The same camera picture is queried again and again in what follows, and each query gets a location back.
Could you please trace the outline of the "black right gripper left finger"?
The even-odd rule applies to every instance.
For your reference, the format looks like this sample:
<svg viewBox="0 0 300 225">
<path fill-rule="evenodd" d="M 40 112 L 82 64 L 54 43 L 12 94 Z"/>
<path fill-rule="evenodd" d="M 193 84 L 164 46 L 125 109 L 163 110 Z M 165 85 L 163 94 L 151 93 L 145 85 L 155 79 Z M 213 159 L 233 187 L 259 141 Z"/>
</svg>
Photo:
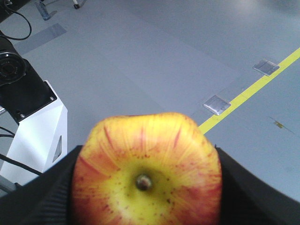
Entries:
<svg viewBox="0 0 300 225">
<path fill-rule="evenodd" d="M 71 182 L 81 146 L 26 185 L 0 199 L 2 225 L 71 224 Z"/>
</svg>

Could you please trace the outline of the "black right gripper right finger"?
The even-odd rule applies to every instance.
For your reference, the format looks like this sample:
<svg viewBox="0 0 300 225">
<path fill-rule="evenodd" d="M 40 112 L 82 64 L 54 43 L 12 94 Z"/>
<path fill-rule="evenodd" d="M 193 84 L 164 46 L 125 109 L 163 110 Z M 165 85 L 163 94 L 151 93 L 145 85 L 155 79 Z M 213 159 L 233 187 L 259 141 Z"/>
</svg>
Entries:
<svg viewBox="0 0 300 225">
<path fill-rule="evenodd" d="M 220 147 L 221 225 L 298 225 L 300 203 L 269 186 Z"/>
</svg>

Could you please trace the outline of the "black robot arm joint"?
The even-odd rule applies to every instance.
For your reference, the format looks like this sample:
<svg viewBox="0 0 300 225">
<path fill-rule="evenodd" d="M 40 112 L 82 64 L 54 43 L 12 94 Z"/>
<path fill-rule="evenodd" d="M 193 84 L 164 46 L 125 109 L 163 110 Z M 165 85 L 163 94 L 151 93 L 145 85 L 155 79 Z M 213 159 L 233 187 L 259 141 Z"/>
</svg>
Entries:
<svg viewBox="0 0 300 225">
<path fill-rule="evenodd" d="M 19 123 L 53 101 L 56 95 L 12 43 L 0 38 L 0 106 Z"/>
</svg>

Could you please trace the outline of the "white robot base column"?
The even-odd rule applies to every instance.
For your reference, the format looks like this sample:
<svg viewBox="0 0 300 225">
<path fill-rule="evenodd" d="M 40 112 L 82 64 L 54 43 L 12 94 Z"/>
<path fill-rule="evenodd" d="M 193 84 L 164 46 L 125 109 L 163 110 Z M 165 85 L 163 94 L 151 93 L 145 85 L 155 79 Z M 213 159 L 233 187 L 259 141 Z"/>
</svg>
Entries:
<svg viewBox="0 0 300 225">
<path fill-rule="evenodd" d="M 44 173 L 67 153 L 68 110 L 58 97 L 19 123 L 7 157 Z"/>
</svg>

